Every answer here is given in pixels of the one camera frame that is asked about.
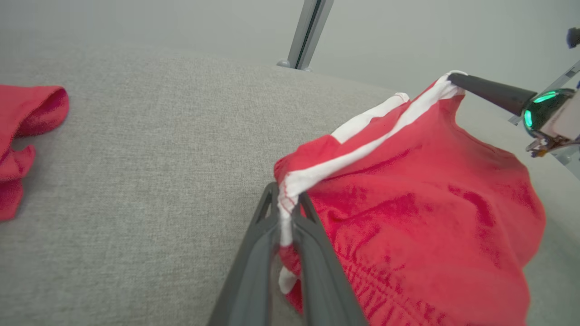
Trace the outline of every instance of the red and white garment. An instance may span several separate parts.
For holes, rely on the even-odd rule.
[[[455,122],[464,90],[397,93],[280,159],[279,284],[302,311],[290,215],[307,191],[371,325],[524,325],[545,226],[528,171]]]

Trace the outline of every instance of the red garment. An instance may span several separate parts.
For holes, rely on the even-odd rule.
[[[0,85],[0,220],[14,218],[23,194],[20,179],[36,154],[32,145],[14,151],[12,139],[49,132],[67,113],[68,96],[62,87]]]
[[[445,75],[274,167],[281,219],[307,190],[371,325],[525,324],[545,213],[513,154],[457,126],[463,97]],[[280,256],[300,275],[292,247]],[[300,281],[287,299],[302,311]]]

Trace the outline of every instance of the folded red fabric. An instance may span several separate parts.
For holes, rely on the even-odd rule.
[[[463,97],[445,75],[274,167],[281,219],[307,191],[371,325],[525,324],[522,268],[545,213],[513,154],[457,126]],[[291,246],[280,257],[280,286],[301,311],[299,257]]]
[[[68,95],[59,86],[0,85],[0,220],[14,218],[36,154],[33,145],[11,148],[15,137],[35,136],[58,127],[68,113]]]

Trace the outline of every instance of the gray fabric surface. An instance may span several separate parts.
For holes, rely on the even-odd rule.
[[[0,44],[0,84],[70,95],[63,126],[15,144],[37,157],[0,224],[0,325],[204,325],[276,160],[393,93],[197,53],[14,31]],[[528,321],[577,324],[580,247],[557,220],[572,204],[550,183],[567,171],[529,166],[556,220],[526,271]],[[301,325],[278,292],[274,325]]]

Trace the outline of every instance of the green light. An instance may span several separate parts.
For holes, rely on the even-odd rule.
[[[553,90],[553,91],[548,92],[548,93],[538,97],[537,99],[535,99],[534,103],[544,102],[545,100],[551,99],[551,98],[555,97],[556,95],[558,95],[558,94],[556,93],[555,90]]]
[[[524,113],[524,121],[526,126],[532,127],[532,112],[529,110],[526,110]]]

